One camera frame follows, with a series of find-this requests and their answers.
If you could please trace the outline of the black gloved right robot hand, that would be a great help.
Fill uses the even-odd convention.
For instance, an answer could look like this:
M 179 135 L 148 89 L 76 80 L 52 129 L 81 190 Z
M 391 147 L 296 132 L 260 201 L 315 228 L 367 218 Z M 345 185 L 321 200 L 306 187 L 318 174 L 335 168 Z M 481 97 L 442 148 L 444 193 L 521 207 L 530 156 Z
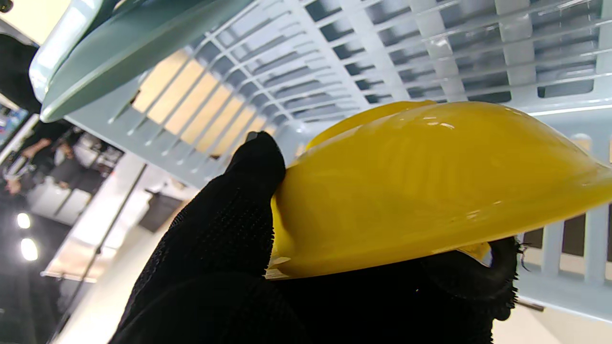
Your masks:
M 0 35 L 0 93 L 33 114 L 39 114 L 42 107 L 29 78 L 29 67 L 38 50 L 11 35 Z

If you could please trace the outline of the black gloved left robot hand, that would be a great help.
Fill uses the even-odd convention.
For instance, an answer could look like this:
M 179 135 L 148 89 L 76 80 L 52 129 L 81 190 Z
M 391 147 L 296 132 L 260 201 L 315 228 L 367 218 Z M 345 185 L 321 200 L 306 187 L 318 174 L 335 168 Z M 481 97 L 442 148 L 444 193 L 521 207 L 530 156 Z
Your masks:
M 175 217 L 137 278 L 111 344 L 491 344 L 516 302 L 520 246 L 492 265 L 447 252 L 310 279 L 265 279 L 277 143 L 252 131 Z

